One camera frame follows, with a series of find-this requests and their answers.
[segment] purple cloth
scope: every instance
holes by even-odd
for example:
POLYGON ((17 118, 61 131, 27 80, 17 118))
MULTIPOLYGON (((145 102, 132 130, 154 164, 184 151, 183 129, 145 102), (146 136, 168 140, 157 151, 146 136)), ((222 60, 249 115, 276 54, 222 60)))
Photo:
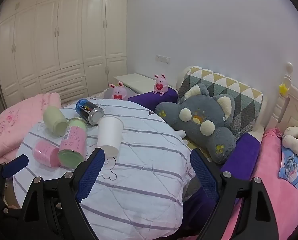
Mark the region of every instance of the purple cloth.
MULTIPOLYGON (((260 142, 245 133, 237 141, 237 146, 220 169, 229 171, 235 178, 249 180, 260 152, 260 142)), ((209 199, 200 187, 186 202, 181 228, 201 230, 211 215, 216 202, 209 199)))
POLYGON ((169 88, 163 96, 160 96, 159 93, 154 94, 153 92, 148 92, 138 96, 134 96, 128 99, 128 101, 137 103, 149 110, 153 111, 156 109, 156 106, 162 102, 172 102, 176 103, 178 100, 178 94, 172 88, 169 88))

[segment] barcode label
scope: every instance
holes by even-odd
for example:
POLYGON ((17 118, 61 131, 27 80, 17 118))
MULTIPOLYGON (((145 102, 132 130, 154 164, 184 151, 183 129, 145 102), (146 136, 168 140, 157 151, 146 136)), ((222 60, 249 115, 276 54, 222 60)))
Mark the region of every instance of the barcode label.
POLYGON ((68 139, 68 136, 69 136, 70 130, 71 130, 71 126, 70 126, 70 127, 68 127, 68 128, 66 129, 66 132, 65 132, 65 135, 64 135, 64 137, 63 137, 63 140, 67 140, 67 139, 68 139))

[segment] bed post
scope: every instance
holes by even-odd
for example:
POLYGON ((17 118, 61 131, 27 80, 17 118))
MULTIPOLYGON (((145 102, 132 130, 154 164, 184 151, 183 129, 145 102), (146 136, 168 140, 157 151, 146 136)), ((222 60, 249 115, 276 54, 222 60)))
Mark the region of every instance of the bed post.
POLYGON ((285 101, 288 98, 288 90, 291 87, 291 74, 293 72, 293 66, 290 62, 287 63, 286 70, 287 73, 285 74, 283 82, 280 85, 280 93, 277 99, 276 106, 274 107, 273 113, 265 130, 269 130, 276 127, 285 101))

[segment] pink bunny toy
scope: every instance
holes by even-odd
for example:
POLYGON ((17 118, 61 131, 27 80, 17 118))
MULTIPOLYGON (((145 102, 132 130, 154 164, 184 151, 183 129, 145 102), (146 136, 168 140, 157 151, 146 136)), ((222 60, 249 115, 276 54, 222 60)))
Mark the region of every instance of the pink bunny toy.
POLYGON ((128 93, 122 82, 118 82, 119 86, 116 87, 114 84, 109 84, 109 87, 113 88, 111 99, 128 100, 128 93))
POLYGON ((159 77, 158 75, 154 75, 154 77, 156 78, 157 82, 154 84, 153 93, 156 94, 157 92, 159 92, 159 95, 163 96, 163 94, 166 93, 169 88, 166 76, 164 74, 161 74, 161 77, 159 77))

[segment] gray koala plush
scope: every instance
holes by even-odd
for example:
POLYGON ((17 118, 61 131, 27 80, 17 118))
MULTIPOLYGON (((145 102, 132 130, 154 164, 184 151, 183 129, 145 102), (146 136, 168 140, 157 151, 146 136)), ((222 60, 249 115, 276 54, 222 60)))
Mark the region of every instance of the gray koala plush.
POLYGON ((215 163, 224 163, 236 147, 236 139, 227 128, 234 113, 230 95, 210 97, 207 87, 198 84, 180 104, 160 103, 155 113, 174 130, 184 130, 190 140, 207 149, 215 163))

